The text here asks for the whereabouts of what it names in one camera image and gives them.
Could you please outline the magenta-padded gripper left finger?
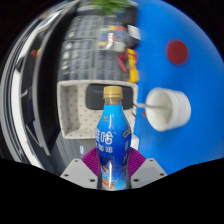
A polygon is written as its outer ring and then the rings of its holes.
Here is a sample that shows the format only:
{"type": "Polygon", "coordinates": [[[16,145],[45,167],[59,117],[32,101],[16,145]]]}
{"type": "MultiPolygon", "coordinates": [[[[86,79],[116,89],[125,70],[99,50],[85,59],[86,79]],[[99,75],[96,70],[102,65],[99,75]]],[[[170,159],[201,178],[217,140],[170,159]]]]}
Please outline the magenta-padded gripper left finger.
{"type": "Polygon", "coordinates": [[[101,169],[97,150],[92,149],[82,159],[73,159],[61,177],[84,188],[100,189],[101,169]]]}

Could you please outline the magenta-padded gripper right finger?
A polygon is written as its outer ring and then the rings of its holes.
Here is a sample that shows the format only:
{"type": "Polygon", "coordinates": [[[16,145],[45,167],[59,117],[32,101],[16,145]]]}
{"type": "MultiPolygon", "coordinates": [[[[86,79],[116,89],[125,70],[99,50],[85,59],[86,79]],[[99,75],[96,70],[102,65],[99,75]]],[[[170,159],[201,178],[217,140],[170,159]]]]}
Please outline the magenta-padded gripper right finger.
{"type": "Polygon", "coordinates": [[[166,176],[166,172],[154,158],[146,159],[132,148],[128,159],[128,187],[140,188],[166,176]]]}

